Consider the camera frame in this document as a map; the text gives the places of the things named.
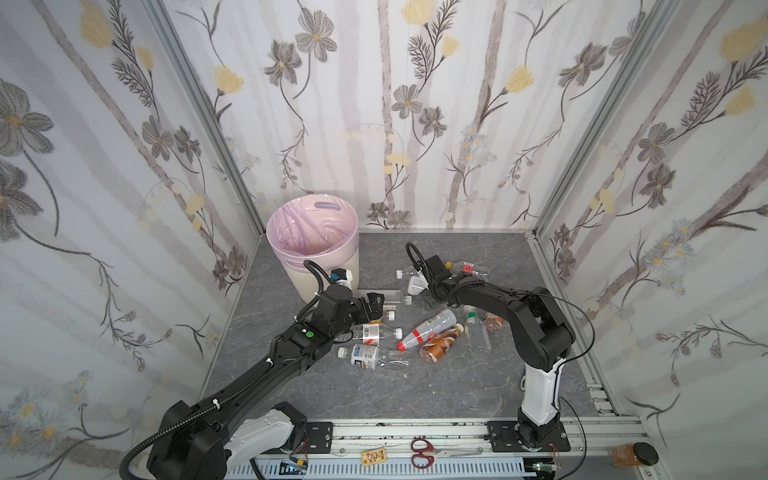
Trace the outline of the crushed black white label bottle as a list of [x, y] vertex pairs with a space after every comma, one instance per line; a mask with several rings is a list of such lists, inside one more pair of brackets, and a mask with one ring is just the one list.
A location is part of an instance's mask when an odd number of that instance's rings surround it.
[[410, 365], [407, 352], [382, 349], [375, 345], [357, 344], [351, 347], [340, 347], [337, 357], [363, 370], [393, 370]]

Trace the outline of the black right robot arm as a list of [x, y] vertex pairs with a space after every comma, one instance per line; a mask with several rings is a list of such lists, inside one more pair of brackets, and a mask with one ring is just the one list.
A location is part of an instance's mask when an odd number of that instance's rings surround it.
[[517, 354], [526, 365], [517, 440], [528, 450], [544, 447], [562, 426], [560, 376], [575, 338], [557, 300], [543, 287], [513, 290], [472, 274], [453, 274], [436, 255], [417, 260], [415, 267], [439, 302], [476, 307], [509, 326]]

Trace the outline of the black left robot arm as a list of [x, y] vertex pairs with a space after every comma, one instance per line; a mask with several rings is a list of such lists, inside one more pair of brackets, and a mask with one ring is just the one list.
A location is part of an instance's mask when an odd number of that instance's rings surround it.
[[192, 406], [179, 401], [166, 411], [158, 432], [135, 447], [137, 453], [150, 450], [146, 467], [154, 478], [222, 479], [229, 466], [256, 456], [239, 456], [235, 447], [251, 409], [328, 354], [337, 337], [384, 314], [384, 295], [356, 297], [338, 284], [315, 300], [315, 308], [299, 314], [246, 373]]

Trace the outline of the clear red white label bottle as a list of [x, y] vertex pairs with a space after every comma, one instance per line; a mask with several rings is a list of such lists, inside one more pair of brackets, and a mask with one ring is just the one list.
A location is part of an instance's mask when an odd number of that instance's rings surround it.
[[401, 328], [381, 323], [355, 325], [352, 328], [352, 334], [354, 342], [374, 346], [380, 346], [382, 341], [394, 340], [398, 342], [403, 338], [403, 330]]

